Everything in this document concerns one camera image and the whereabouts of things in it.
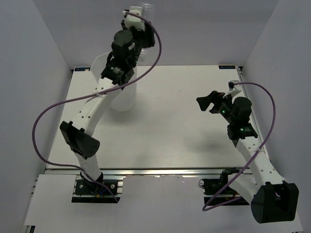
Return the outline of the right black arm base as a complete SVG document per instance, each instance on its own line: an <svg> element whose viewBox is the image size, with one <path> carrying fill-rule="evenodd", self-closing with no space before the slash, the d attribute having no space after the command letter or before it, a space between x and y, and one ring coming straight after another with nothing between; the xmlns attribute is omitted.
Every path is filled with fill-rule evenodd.
<svg viewBox="0 0 311 233"><path fill-rule="evenodd" d="M198 182L200 188L204 189L204 204L206 204L211 197L216 194L227 182L228 176L232 174L238 173L239 170L236 168L225 169L221 172L219 178L206 178L201 179ZM234 198L239 197L240 195L230 187L227 187L224 191L221 192L212 202L209 204L210 206L214 206L216 204L220 204L222 202L226 202L232 200Z"/></svg>

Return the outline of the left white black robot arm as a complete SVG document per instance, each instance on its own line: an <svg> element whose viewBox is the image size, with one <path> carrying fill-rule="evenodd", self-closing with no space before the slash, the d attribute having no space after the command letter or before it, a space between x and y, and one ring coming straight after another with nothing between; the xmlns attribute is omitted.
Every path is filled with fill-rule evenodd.
<svg viewBox="0 0 311 233"><path fill-rule="evenodd" d="M103 174L96 156L100 142L93 138L95 128L106 110L127 112L134 107L137 62L141 51L154 45L155 32L150 23L124 23L114 35L111 52L98 56L91 67L97 81L94 95L87 98L71 121L60 124L64 140L78 159L83 179L87 180L86 188L93 194L99 193L103 187Z"/></svg>

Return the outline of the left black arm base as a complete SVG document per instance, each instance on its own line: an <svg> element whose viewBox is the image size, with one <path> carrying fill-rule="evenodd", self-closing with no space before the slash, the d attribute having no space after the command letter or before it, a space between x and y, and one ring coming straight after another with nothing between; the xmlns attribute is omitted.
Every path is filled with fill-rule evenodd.
<svg viewBox="0 0 311 233"><path fill-rule="evenodd" d="M104 179L103 183L110 189L117 200L120 200L123 181L118 179ZM116 204L114 197L102 186L95 185L96 189L87 184L82 178L75 181L72 203L112 203Z"/></svg>

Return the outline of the clear crushed bottle no label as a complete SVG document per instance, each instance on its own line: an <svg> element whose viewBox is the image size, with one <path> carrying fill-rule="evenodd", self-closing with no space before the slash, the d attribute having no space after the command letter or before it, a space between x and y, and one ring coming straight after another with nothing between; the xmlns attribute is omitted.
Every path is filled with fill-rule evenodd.
<svg viewBox="0 0 311 233"><path fill-rule="evenodd" d="M150 23L154 21L155 18L155 6L151 4L149 1L144 1L140 3L140 7L142 7L142 17L148 20ZM143 40L143 48L141 50L139 56L139 62L144 63L146 61L146 57L148 55L149 48L155 44L154 34L151 35L151 28L150 26L144 21L145 23L145 32L144 32L144 40Z"/></svg>

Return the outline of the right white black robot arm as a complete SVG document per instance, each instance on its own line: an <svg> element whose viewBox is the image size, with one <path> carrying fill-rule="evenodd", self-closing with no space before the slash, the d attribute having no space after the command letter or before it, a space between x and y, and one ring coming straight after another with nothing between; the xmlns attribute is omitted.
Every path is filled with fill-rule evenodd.
<svg viewBox="0 0 311 233"><path fill-rule="evenodd" d="M250 204L257 223L293 221L295 219L299 190L294 183L288 183L276 171L266 153L260 148L260 140L250 121L252 103L245 97L212 91L196 101L201 111L209 110L220 114L227 122L227 134L235 148L246 161L254 181L247 178L244 169L230 168L220 175L219 189L222 192L237 193Z"/></svg>

